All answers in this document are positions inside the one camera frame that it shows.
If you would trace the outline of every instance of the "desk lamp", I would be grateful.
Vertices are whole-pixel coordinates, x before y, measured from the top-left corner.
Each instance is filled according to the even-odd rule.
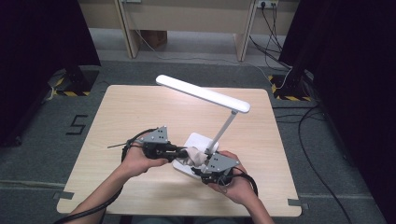
[[[184,82],[172,77],[160,75],[156,78],[156,82],[157,84],[165,86],[172,90],[180,91],[188,95],[197,97],[199,99],[208,101],[215,105],[221,105],[223,107],[231,109],[230,117],[227,118],[227,120],[225,121],[225,123],[223,124],[223,126],[221,127],[221,129],[213,139],[200,135],[198,133],[192,133],[184,145],[184,147],[196,147],[198,150],[208,155],[216,152],[216,150],[219,147],[219,143],[218,143],[219,139],[227,130],[228,126],[231,124],[236,114],[238,112],[246,114],[250,110],[250,104],[247,102],[235,99],[233,97],[215,91],[210,91],[208,89],[204,89],[202,87],[195,86],[188,82]],[[175,169],[179,170],[180,172],[195,178],[200,178],[200,176],[194,174],[191,171],[190,166],[182,165],[178,161],[173,161],[172,164],[175,167]]]

